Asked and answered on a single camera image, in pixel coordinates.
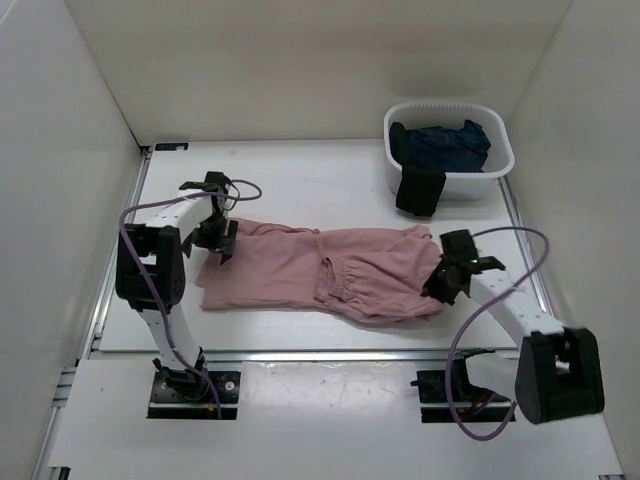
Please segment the pink trousers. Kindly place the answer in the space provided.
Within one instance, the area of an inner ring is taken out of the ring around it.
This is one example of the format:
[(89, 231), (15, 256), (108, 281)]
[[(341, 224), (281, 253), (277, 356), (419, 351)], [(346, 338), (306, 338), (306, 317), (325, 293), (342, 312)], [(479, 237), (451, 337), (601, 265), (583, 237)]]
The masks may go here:
[(232, 258), (209, 255), (196, 284), (204, 310), (316, 310), (378, 325), (427, 320), (444, 308), (422, 293), (440, 255), (423, 225), (320, 231), (241, 219)]

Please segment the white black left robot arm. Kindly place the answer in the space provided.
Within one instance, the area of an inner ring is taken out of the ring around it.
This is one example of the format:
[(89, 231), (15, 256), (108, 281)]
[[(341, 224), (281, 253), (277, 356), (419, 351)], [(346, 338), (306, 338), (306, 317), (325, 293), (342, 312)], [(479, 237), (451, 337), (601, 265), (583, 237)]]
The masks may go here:
[(227, 204), (239, 200), (229, 194), (233, 188), (224, 173), (208, 172), (202, 181), (183, 183), (178, 197), (130, 207), (119, 219), (116, 294), (149, 327), (163, 381), (189, 402), (214, 404), (218, 394), (180, 306), (184, 260), (194, 246), (221, 263), (232, 258), (238, 223), (227, 217)]

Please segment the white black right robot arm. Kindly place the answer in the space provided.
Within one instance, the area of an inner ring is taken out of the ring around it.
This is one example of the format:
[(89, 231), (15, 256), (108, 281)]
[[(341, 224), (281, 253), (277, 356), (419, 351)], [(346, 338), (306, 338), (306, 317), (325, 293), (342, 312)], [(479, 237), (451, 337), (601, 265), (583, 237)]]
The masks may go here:
[[(441, 235), (440, 261), (422, 287), (424, 296), (441, 303), (452, 305), (465, 295), (479, 306), (455, 334), (444, 367), (443, 394), (454, 422), (462, 426), (466, 419), (454, 397), (470, 400), (482, 390), (490, 399), (510, 400), (509, 410), (534, 425), (602, 413), (595, 335), (545, 312), (521, 290), (522, 279), (512, 279), (500, 260), (479, 253), (475, 239), (468, 230)], [(460, 349), (462, 336), (484, 313), (512, 339), (516, 360), (491, 349)]]

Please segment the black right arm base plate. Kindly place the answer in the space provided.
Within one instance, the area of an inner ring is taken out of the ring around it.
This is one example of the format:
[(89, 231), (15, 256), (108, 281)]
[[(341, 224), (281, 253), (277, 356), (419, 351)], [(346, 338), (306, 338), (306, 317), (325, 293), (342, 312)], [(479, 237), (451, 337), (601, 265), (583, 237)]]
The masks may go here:
[[(511, 401), (491, 390), (471, 384), (466, 373), (453, 373), (451, 387), (456, 411), (464, 423), (500, 423)], [(445, 391), (444, 370), (419, 370), (410, 385), (418, 391), (421, 422), (453, 423)]]

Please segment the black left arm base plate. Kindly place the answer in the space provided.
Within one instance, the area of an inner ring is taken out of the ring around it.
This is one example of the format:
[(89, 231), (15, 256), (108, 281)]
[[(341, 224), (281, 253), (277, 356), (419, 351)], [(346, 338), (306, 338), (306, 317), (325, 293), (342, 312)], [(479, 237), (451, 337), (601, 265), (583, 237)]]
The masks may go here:
[(147, 408), (148, 419), (170, 420), (235, 420), (241, 388), (241, 372), (233, 370), (210, 371), (220, 401), (215, 405), (213, 395), (204, 384), (195, 393), (179, 393), (165, 381), (165, 375), (154, 372)]

